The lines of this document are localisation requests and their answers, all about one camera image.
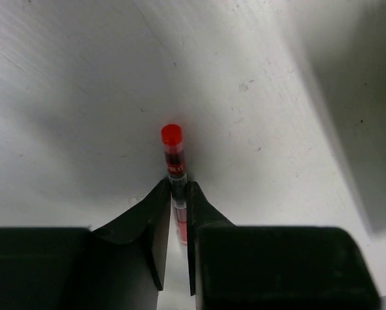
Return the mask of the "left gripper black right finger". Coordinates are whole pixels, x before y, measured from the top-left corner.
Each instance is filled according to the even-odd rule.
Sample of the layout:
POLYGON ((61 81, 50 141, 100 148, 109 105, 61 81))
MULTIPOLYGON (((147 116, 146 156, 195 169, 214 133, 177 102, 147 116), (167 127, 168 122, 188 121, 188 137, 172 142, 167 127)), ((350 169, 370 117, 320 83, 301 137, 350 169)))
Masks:
POLYGON ((235 225, 186 190, 188 267, 197 309, 381 309, 362 253, 339 227, 235 225))

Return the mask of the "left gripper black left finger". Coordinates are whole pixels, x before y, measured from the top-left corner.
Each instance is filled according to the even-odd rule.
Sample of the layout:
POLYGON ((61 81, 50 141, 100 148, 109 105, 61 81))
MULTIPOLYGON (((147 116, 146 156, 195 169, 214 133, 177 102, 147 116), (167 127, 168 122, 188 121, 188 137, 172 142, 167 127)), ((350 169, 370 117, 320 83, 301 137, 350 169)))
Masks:
POLYGON ((170 184, 104 226, 0 227, 0 309, 155 309, 170 184))

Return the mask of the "red gel pen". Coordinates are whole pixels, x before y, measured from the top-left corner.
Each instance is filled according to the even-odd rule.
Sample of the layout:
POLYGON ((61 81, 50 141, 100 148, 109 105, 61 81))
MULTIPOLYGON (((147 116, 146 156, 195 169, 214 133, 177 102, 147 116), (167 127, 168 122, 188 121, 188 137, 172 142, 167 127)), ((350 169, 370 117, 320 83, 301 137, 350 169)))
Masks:
POLYGON ((168 179, 171 184, 171 198, 177 224, 177 233, 180 243, 186 245, 188 242, 186 205, 186 185, 188 179, 182 128, 176 124, 168 124, 162 128, 161 138, 164 146, 168 179))

